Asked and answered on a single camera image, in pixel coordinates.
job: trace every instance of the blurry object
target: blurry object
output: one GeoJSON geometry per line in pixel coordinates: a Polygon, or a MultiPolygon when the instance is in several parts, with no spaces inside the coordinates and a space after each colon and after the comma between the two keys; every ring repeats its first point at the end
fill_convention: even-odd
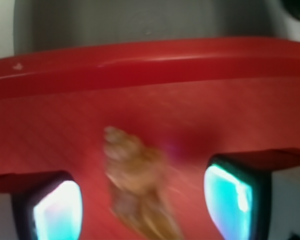
{"type": "Polygon", "coordinates": [[[80,187],[65,171],[0,175],[0,240],[77,240],[80,187]]]}
{"type": "Polygon", "coordinates": [[[300,149],[216,154],[204,195],[226,240],[300,239],[300,149]]]}
{"type": "Polygon", "coordinates": [[[105,129],[105,140],[113,213],[149,239],[183,239],[163,193],[162,153],[114,127],[105,129]]]}
{"type": "Polygon", "coordinates": [[[281,0],[284,9],[300,21],[300,0],[281,0]]]}

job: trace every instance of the white speck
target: white speck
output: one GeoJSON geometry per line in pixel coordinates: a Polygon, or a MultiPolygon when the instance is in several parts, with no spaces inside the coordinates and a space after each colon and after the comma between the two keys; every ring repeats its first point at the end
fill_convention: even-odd
{"type": "Polygon", "coordinates": [[[12,67],[14,70],[22,70],[24,68],[24,66],[22,66],[22,64],[20,62],[18,62],[17,65],[12,67]]]}

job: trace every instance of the white wall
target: white wall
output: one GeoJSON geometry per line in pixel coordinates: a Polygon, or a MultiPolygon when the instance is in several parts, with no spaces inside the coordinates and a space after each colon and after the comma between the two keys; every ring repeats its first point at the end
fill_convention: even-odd
{"type": "Polygon", "coordinates": [[[15,0],[0,0],[0,58],[14,55],[15,0]]]}

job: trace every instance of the red tray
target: red tray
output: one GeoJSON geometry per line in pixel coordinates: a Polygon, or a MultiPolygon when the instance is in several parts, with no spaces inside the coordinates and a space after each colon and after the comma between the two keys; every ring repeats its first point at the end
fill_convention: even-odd
{"type": "Polygon", "coordinates": [[[83,196],[81,239],[142,239],[109,211],[103,128],[169,156],[187,239],[221,239],[203,174],[214,153],[300,148],[300,43],[191,39],[0,59],[0,174],[63,169],[83,196]]]}

